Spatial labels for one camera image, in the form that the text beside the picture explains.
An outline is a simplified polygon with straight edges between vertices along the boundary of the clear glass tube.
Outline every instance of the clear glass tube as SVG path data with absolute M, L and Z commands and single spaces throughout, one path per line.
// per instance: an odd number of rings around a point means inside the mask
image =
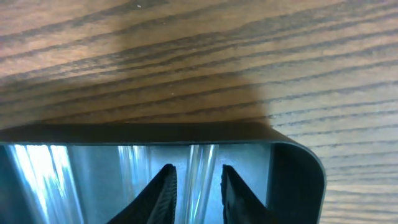
M 183 205 L 179 223 L 202 224 L 216 161 L 218 145 L 192 145 L 187 161 Z
M 150 149 L 147 146 L 119 146 L 124 194 L 132 202 L 150 182 Z
M 65 146 L 9 146 L 24 195 L 37 223 L 83 223 Z

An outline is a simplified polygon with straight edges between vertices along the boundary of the wooden table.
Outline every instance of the wooden table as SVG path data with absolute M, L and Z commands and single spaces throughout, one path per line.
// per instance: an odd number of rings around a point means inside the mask
M 268 122 L 322 223 L 398 222 L 398 1 L 1 0 L 0 127 Z

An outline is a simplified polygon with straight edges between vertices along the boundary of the wood surface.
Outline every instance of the wood surface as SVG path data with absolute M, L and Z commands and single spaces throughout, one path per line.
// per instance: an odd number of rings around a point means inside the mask
M 267 122 L 321 223 L 398 223 L 398 1 L 0 0 L 0 128 Z

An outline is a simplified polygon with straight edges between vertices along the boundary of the wood grain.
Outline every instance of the wood grain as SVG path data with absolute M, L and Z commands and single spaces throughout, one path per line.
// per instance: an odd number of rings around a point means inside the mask
M 267 122 L 322 223 L 398 223 L 398 1 L 2 0 L 0 127 Z

